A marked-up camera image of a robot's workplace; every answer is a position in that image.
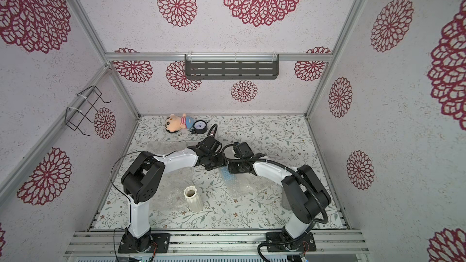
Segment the blue ribbed vase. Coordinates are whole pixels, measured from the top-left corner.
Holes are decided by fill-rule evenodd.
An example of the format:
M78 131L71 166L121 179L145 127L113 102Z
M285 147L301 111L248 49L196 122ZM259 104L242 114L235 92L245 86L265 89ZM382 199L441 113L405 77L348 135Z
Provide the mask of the blue ribbed vase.
M222 174L224 182L228 187L231 187L235 184L236 177L233 174L229 173L228 171L224 171Z

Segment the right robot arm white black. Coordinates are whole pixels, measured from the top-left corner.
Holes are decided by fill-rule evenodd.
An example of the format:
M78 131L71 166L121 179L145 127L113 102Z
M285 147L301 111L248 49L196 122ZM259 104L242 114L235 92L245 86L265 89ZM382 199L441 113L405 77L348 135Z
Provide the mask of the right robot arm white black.
M266 156L253 154L247 143L228 144L221 150L232 173L252 173L280 185L292 211L284 227L290 239L309 232L315 224L327 224L326 208L331 197L319 177L308 165L286 166Z

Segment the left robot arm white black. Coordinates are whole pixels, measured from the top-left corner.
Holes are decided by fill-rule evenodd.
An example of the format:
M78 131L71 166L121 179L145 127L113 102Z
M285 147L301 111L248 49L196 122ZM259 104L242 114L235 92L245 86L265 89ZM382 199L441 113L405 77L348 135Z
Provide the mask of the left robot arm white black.
M206 137L194 146L167 155L141 151L121 177L123 192L129 198L128 233L141 239L151 232L149 200L156 194L165 173L195 166L204 166L208 171L223 166L221 148L221 142Z

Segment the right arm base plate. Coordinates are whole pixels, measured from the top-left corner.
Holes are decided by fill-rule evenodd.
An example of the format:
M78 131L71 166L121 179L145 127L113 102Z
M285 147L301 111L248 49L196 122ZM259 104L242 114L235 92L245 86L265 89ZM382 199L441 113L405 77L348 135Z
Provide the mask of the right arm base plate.
M267 232L266 247L268 252L315 252L317 249L311 232L304 232L297 238L283 232Z

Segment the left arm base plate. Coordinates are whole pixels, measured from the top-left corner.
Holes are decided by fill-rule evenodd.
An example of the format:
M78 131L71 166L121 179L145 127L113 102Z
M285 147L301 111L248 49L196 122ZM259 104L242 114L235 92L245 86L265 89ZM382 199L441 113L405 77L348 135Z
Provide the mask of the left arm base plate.
M135 238L128 229L121 239L118 254L166 253L171 234L147 232L140 238Z

